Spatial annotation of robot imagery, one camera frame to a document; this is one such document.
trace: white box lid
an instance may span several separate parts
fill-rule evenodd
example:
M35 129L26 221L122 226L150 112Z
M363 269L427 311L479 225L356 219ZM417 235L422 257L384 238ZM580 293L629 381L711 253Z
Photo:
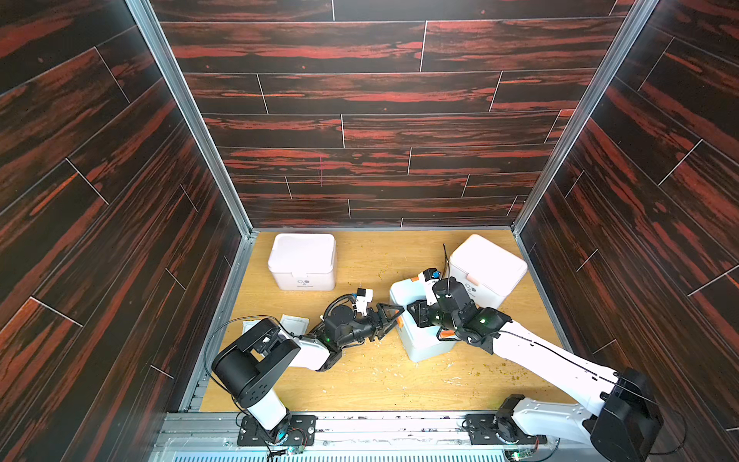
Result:
M509 295L528 269L522 259L478 234L452 253L449 264L501 296Z
M272 273L328 274L334 252L331 234L277 234L267 267Z

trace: metal frame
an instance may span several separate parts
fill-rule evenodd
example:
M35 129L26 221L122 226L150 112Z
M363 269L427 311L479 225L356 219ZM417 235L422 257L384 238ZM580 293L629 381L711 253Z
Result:
M241 204L236 188L234 188L234 184L228 176L228 171L226 171L216 144L213 142L211 133L208 131L200 110L195 104L192 93L190 93L190 88L185 82L185 76L180 69L180 65L177 64L177 60L174 58L172 48L164 36L164 31L159 24L157 16L154 14L154 10L151 8L149 0L126 0L126 4L129 10L131 10L131 14L136 21L136 25L139 27L139 31L141 31L141 35L143 35L144 41L149 46L149 51L154 56L154 61L162 72L164 81L172 92L174 100L180 107L180 111L182 111L185 122L195 138L195 142L200 148L202 156L205 158L205 163L208 164L208 168L216 180L218 189L220 189L228 205L228 210L231 211L231 215L236 220L236 226L239 228L239 232L244 238L249 237L253 227L246 214L244 205Z
M344 455L345 452L351 452L353 455L361 452L362 455L376 457L419 450L427 454L431 451L443 451L443 454L448 454L449 451L457 450L461 450L461 455L500 454L500 451L508 446L503 444L473 446L470 443L469 435L463 428L465 415L479 413L489 414L491 411L359 411L294 414L317 417L316 439L313 446L306 448L306 456L335 457ZM200 457L204 452L218 452L221 456L266 455L264 448L255 450L239 448L236 445L236 437L239 434L239 426L236 424L238 417L237 412L167 414L154 443L151 461L170 461L178 452L190 452ZM549 449L554 443L554 440L548 443ZM562 441L559 448L596 454L592 446L573 441Z
M466 226L461 228L459 226L414 226L412 228L389 228L389 227L366 227L366 228L258 228L259 231L264 232L278 232L278 233L293 233L298 229L304 231L310 229L312 233L333 233L339 231L459 231L470 230L470 231L510 231L510 226Z
M567 124L559 141L557 141L552 155L549 157L549 161L542 170L542 174L528 195L528 199L523 205L521 212L519 212L518 217L516 217L513 224L514 236L521 234L534 209L542 197L544 197L544 193L554 179L554 175L565 162L570 149L572 149L578 136L580 136L580 132L585 127L590 115L616 75L616 71L619 70L621 63L624 62L626 54L629 53L629 50L634 45L634 41L636 41L641 30L644 29L647 19L651 16L658 2L659 0L636 0L636 3L631 7L623 25L603 57L598 70L596 70L588 89L585 90L585 94L577 104L570 122Z
M239 289L241 288L241 283L246 274L246 267L251 259L251 252L254 249L254 242L256 241L257 234L259 234L259 232L254 231L249 237L242 237L241 239L239 248L236 251L236 256L234 257L234 265L231 267L231 273L228 275L226 285L223 289L223 294L221 295L221 299L216 307L216 312L214 313L213 320L208 328L208 333L205 335L206 339L210 338L213 331L225 322L225 320L231 318L231 314L234 311L234 305L236 304L236 297L239 295ZM215 346L215 348L219 348L223 342L225 332L226 329L221 329L221 331L214 337L214 341L211 345ZM205 351L205 342L203 342L203 345L200 347L197 361L195 362L195 367L190 375L190 380L185 388L185 394L183 395L183 399L178 407L180 412L187 412L191 409L191 402L193 401L198 384L203 380L205 380L207 384L208 377L203 369L206 354L209 355L209 358L214 357L210 352Z

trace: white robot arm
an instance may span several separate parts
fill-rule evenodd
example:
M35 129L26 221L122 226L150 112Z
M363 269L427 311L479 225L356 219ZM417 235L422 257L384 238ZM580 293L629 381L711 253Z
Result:
M461 283L453 277L437 279L440 274L435 268L424 271L422 277L428 286L426 298L407 307L418 327L438 326L437 337L451 331L447 334L456 341L526 367L578 403L542 403L512 395L498 409L494 422L502 441L514 444L524 435L547 435L592 444L613 462L644 462L662 427L644 374L631 369L619 374L541 339L498 310L478 309ZM351 307L339 304L342 297L332 302L322 323L301 338L264 319L213 361L213 371L235 402L262 425L267 441L280 441L289 423L289 411L272 390L288 366L327 370L341 358L344 347L368 337L381 339L404 310L378 304L377 313L369 308L367 316L358 316L357 296L343 296ZM252 350L265 354L264 359L257 361Z

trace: white storage box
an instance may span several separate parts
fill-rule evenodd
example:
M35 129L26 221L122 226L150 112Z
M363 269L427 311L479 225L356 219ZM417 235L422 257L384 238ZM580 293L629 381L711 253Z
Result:
M526 262L472 234L449 257L449 275L481 308L498 308L526 275Z
M422 282L406 279L390 286L390 302L392 304L401 305L405 308L416 300L426 300ZM401 341L403 341L403 347L405 347L408 357L413 362L448 353L452 351L457 343L439 342L436 339L436 332L439 331L438 326L421 329L416 325L411 313L407 311L401 314L398 321L398 333L401 336Z
M332 291L336 239L331 234L277 234L267 266L284 291Z

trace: wooden tabletop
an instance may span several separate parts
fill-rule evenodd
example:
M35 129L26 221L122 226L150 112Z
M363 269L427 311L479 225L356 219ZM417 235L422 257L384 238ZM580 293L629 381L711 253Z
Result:
M394 282L421 271L443 267L442 244L453 252L470 234L479 234L520 256L510 231L342 231L336 238L338 273L332 292L281 291L267 268L276 233L262 232L256 240L232 319L282 314L320 322L326 306L337 296L374 289L373 302L389 303ZM538 336L560 345L534 281L529 274L500 308ZM242 332L242 323L229 326L222 346ZM447 354L414 363L408 359L396 330L382 342L344 351L329 371L293 368L275 386L278 396L295 411L359 410L483 410L496 409L512 393L543 401L574 402L553 385L517 364L491 356L479 348L456 344ZM210 383L203 412L233 411L230 396Z

